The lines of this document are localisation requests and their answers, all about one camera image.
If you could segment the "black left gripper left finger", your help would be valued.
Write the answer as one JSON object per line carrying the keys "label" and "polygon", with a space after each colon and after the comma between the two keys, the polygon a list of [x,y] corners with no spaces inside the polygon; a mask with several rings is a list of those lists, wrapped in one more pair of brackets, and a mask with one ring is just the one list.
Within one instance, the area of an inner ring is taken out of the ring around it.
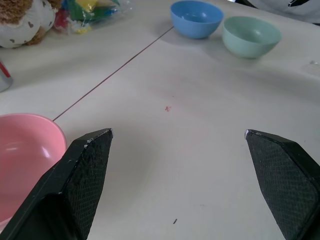
{"label": "black left gripper left finger", "polygon": [[86,240],[104,187],[110,128],[75,139],[0,234],[2,240]]}

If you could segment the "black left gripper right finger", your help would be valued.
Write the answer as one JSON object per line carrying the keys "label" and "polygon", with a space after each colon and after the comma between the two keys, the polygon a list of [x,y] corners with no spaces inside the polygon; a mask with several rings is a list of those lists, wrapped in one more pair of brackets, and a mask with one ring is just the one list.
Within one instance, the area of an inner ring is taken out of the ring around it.
{"label": "black left gripper right finger", "polygon": [[296,142],[245,132],[263,198],[286,240],[320,238],[320,166]]}

